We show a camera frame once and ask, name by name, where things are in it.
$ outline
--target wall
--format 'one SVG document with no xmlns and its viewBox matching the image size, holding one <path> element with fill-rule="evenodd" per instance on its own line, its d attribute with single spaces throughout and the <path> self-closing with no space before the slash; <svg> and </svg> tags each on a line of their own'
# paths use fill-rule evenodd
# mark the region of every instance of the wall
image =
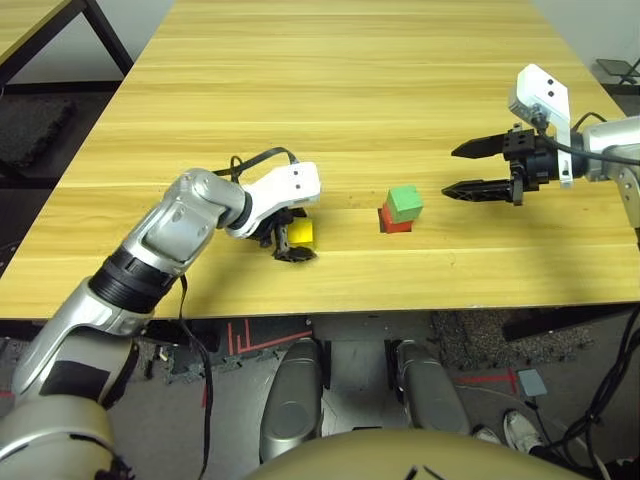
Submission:
<svg viewBox="0 0 640 480">
<path fill-rule="evenodd" d="M 98 0 L 134 59 L 140 55 L 173 1 Z M 596 58 L 633 63 L 640 57 L 640 0 L 531 2 L 601 82 L 615 83 L 617 78 L 608 77 L 595 63 Z M 11 83 L 120 78 L 120 71 L 81 16 L 60 32 Z"/>
<path fill-rule="evenodd" d="M 174 0 L 98 0 L 134 60 Z M 120 80 L 122 74 L 84 19 L 75 18 L 9 83 Z"/>
<path fill-rule="evenodd" d="M 617 83 L 596 58 L 640 57 L 640 0 L 531 0 L 601 83 Z"/>
</svg>

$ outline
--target small box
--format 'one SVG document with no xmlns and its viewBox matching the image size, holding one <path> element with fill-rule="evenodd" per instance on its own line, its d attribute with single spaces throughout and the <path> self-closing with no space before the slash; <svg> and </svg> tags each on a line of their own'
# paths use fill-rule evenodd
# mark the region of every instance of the small box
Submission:
<svg viewBox="0 0 640 480">
<path fill-rule="evenodd" d="M 309 217 L 295 217 L 288 225 L 287 239 L 292 247 L 313 249 L 313 222 Z"/>
<path fill-rule="evenodd" d="M 413 222 L 393 223 L 389 205 L 387 205 L 386 203 L 382 205 L 382 209 L 380 210 L 380 218 L 382 219 L 382 226 L 385 233 L 410 232 L 411 225 L 413 225 Z"/>
<path fill-rule="evenodd" d="M 387 202 L 394 223 L 414 221 L 420 215 L 422 199 L 413 185 L 393 187 L 387 195 Z"/>
</svg>

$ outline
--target shoe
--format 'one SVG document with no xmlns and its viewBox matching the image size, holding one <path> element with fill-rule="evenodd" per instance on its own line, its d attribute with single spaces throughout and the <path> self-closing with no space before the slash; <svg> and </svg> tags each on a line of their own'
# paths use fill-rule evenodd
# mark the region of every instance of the shoe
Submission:
<svg viewBox="0 0 640 480">
<path fill-rule="evenodd" d="M 502 445 L 500 441 L 500 437 L 496 435 L 496 433 L 491 430 L 489 427 L 485 427 L 484 425 L 478 425 L 473 430 L 473 438 L 477 438 L 478 440 L 482 440 L 483 442 L 495 443 L 496 445 Z"/>
<path fill-rule="evenodd" d="M 504 414 L 503 425 L 507 445 L 514 450 L 529 453 L 533 447 L 544 445 L 536 427 L 517 410 L 509 410 Z"/>
</svg>

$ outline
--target wooden table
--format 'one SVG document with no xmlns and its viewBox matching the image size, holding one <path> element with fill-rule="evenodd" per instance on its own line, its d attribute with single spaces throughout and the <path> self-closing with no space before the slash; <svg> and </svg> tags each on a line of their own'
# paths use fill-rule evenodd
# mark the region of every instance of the wooden table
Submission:
<svg viewBox="0 0 640 480">
<path fill-rule="evenodd" d="M 70 0 L 0 0 L 0 63 Z"/>
<path fill-rule="evenodd" d="M 544 186 L 520 208 L 440 193 L 507 176 L 501 157 L 450 151 L 511 126 L 507 94 L 528 63 L 569 87 L 574 118 L 622 115 L 522 1 L 177 0 L 1 279 L 0 314 L 50 316 L 180 172 L 275 145 L 319 167 L 318 258 L 276 262 L 218 233 L 189 271 L 187 315 L 635 300 L 613 183 Z M 403 184 L 425 209 L 412 233 L 381 234 L 376 208 Z M 178 293 L 159 316 L 176 315 Z"/>
</svg>

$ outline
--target black cable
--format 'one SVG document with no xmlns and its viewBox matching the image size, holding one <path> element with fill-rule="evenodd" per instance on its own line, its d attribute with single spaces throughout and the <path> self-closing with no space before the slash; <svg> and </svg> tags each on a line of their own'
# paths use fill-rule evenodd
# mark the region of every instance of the black cable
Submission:
<svg viewBox="0 0 640 480">
<path fill-rule="evenodd" d="M 184 307 L 184 299 L 187 296 L 187 277 L 180 276 L 180 284 L 182 285 L 182 297 L 180 298 L 180 311 L 178 312 L 178 323 L 184 330 L 184 333 L 189 337 L 191 347 L 200 354 L 202 360 L 202 367 L 204 370 L 204 381 L 206 391 L 206 401 L 204 407 L 204 441 L 202 452 L 202 469 L 198 480 L 202 480 L 204 472 L 207 470 L 209 464 L 209 451 L 211 450 L 211 413 L 213 411 L 213 374 L 211 371 L 211 359 L 209 358 L 209 352 L 200 340 L 191 332 L 187 326 L 187 322 L 182 317 L 182 308 Z"/>
<path fill-rule="evenodd" d="M 633 160 L 631 158 L 624 158 L 624 157 L 619 157 L 617 155 L 610 155 L 610 154 L 604 154 L 604 153 L 587 152 L 579 148 L 573 148 L 567 145 L 563 145 L 562 143 L 557 142 L 556 140 L 554 140 L 553 138 L 547 135 L 546 127 L 539 128 L 536 126 L 536 129 L 538 131 L 538 135 L 540 136 L 540 138 L 542 138 L 549 145 L 551 145 L 552 147 L 558 150 L 562 150 L 563 152 L 570 153 L 571 155 L 577 155 L 579 157 L 585 157 L 585 158 L 593 158 L 594 160 L 601 160 L 603 162 L 609 162 L 609 163 L 621 163 L 623 165 L 640 166 L 640 160 Z"/>
<path fill-rule="evenodd" d="M 591 461 L 595 471 L 599 472 L 599 467 L 595 459 L 595 453 L 593 451 L 593 445 L 591 442 L 591 427 L 593 424 L 600 422 L 600 415 L 606 409 L 607 405 L 615 395 L 618 387 L 624 380 L 624 377 L 631 364 L 631 359 L 634 352 L 640 347 L 640 328 L 638 328 L 633 334 L 631 330 L 636 319 L 640 316 L 640 305 L 636 306 L 632 314 L 627 321 L 627 324 L 622 334 L 620 341 L 620 348 L 618 349 L 618 355 L 613 366 L 609 369 L 602 382 L 598 386 L 591 403 L 584 415 L 573 422 L 567 431 L 563 435 L 562 439 L 551 443 L 547 446 L 549 449 L 562 447 L 567 461 L 575 466 L 578 463 L 572 457 L 569 452 L 569 442 L 574 438 L 581 435 L 585 435 L 587 452 L 589 454 L 589 460 Z"/>
<path fill-rule="evenodd" d="M 589 118 L 589 117 L 595 117 L 598 120 L 600 120 L 601 122 L 606 122 L 607 119 L 604 118 L 602 115 L 600 115 L 599 113 L 596 112 L 587 112 L 585 113 L 582 117 L 580 117 L 580 120 L 578 120 L 575 125 L 573 127 L 571 127 L 571 130 L 573 130 L 574 132 L 578 131 L 578 128 L 580 128 L 580 125 L 582 125 L 584 123 L 584 121 Z"/>
<path fill-rule="evenodd" d="M 262 152 L 258 155 L 256 155 L 253 158 L 250 158 L 249 160 L 245 160 L 243 161 L 240 157 L 238 157 L 237 155 L 234 155 L 233 157 L 231 157 L 231 162 L 229 165 L 229 168 L 225 168 L 222 170 L 216 170 L 213 173 L 218 175 L 219 177 L 225 176 L 225 175 L 231 175 L 231 181 L 233 181 L 234 183 L 238 183 L 239 179 L 240 179 L 240 175 L 242 175 L 242 172 L 244 172 L 245 170 L 250 169 L 251 167 L 255 167 L 256 165 L 258 165 L 261 162 L 264 162 L 265 160 L 278 155 L 280 153 L 286 153 L 287 156 L 289 157 L 289 163 L 298 163 L 298 159 L 296 158 L 296 156 L 290 152 L 289 150 L 287 150 L 284 147 L 274 147 L 274 148 L 270 148 L 269 150 Z"/>
<path fill-rule="evenodd" d="M 547 445 L 551 445 L 553 442 L 551 441 L 551 437 L 549 436 L 549 433 L 547 433 L 547 429 L 544 426 L 544 422 L 542 421 L 542 417 L 540 416 L 540 407 L 538 406 L 538 401 L 536 400 L 536 397 L 533 397 L 531 399 L 531 403 L 533 404 L 533 413 L 536 414 L 536 418 L 538 419 L 538 423 L 540 424 L 540 428 L 542 429 L 542 434 L 544 435 L 544 438 L 547 440 Z"/>
</svg>

